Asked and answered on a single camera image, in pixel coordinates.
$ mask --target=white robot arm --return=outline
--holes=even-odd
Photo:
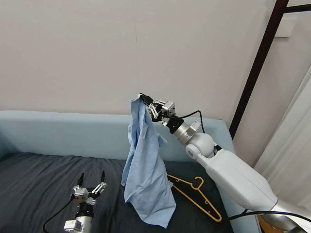
[[[263,176],[238,156],[218,146],[208,134],[197,133],[200,122],[186,124],[182,118],[187,116],[177,117],[175,105],[171,101],[153,100],[142,93],[140,98],[148,106],[153,122],[161,121],[167,126],[179,142],[186,147],[187,154],[198,161],[215,183],[222,187],[236,203],[247,210],[256,212],[282,211],[299,215],[308,220],[274,214],[265,214],[263,217],[281,230],[293,233],[303,233],[306,232],[303,229],[308,230],[306,224],[310,224],[311,213],[306,209],[291,206],[279,200]]]

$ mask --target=light blue shirt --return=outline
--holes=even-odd
[[[132,119],[128,128],[131,144],[121,185],[124,199],[141,220],[167,228],[176,208],[163,160],[158,152],[166,144],[153,125],[141,99],[131,101]]]

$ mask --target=white wall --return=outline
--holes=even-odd
[[[269,0],[10,0],[0,109],[128,114],[137,92],[229,124]]]
[[[293,4],[309,1],[293,0]],[[299,13],[289,38],[275,38],[234,138],[237,154],[254,165],[311,65],[311,13]]]

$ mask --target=black cable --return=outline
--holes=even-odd
[[[245,214],[248,211],[248,209],[245,209],[240,215]]]
[[[239,215],[231,216],[231,217],[229,217],[229,220],[234,220],[234,219],[237,219],[239,217],[244,217],[244,216],[248,216],[248,215],[259,215],[259,214],[290,215],[290,216],[299,217],[299,218],[301,218],[303,220],[311,222],[311,219],[309,219],[307,217],[303,217],[302,215],[298,215],[298,214],[294,214],[294,213],[289,213],[289,212],[281,212],[281,211],[253,211],[253,212],[242,213],[242,214],[239,214]]]
[[[57,211],[52,217],[50,217],[46,222],[43,224],[43,232],[44,233],[49,233],[46,229],[45,226],[49,221],[51,221],[56,215],[58,215],[60,212],[62,212],[73,200],[75,199],[74,195],[72,194],[70,197],[70,200],[67,202],[66,205],[64,205],[59,211]]]
[[[193,113],[190,113],[190,114],[188,114],[188,115],[185,115],[185,116],[172,116],[172,117],[170,117],[170,118],[183,119],[183,118],[190,117],[190,116],[192,116],[192,115],[194,115],[194,114],[196,114],[196,113],[199,113],[199,114],[200,114],[202,132],[205,133],[205,130],[204,130],[204,127],[203,127],[202,113],[201,113],[200,110],[197,110],[197,111],[195,111],[195,112],[193,112]]]

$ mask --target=dark mattress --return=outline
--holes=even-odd
[[[124,203],[120,185],[124,160],[78,156],[9,154],[0,162],[0,233],[40,233],[43,223],[70,199],[72,187],[84,172],[84,187],[95,187],[105,170],[107,188],[94,207],[93,233],[231,233],[221,197],[215,183],[196,163],[166,162],[168,174],[192,182],[201,176],[202,192],[221,213],[213,221],[182,194],[172,189],[176,210],[168,228],[148,225],[140,220],[131,204]],[[77,210],[72,202],[47,224],[50,233],[62,233],[66,220]]]

